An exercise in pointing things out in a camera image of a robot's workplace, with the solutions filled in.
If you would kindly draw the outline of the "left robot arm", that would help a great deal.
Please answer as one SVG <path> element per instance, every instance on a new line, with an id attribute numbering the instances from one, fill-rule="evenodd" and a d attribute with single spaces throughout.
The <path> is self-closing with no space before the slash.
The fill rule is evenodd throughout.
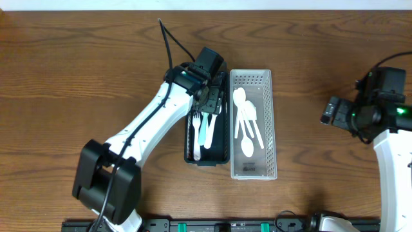
<path id="1" fill-rule="evenodd" d="M 182 118 L 226 113 L 227 70 L 183 63 L 165 74 L 153 100 L 120 132 L 80 153 L 72 195 L 97 214 L 87 231 L 138 231 L 142 169 L 165 134 Z"/>

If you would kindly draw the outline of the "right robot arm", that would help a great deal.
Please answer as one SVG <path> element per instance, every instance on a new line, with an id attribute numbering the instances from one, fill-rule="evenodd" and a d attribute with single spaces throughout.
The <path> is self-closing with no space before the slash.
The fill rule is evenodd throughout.
<path id="1" fill-rule="evenodd" d="M 331 97 L 321 123 L 373 144 L 381 194 L 381 231 L 411 231 L 411 107 L 394 99 Z"/>

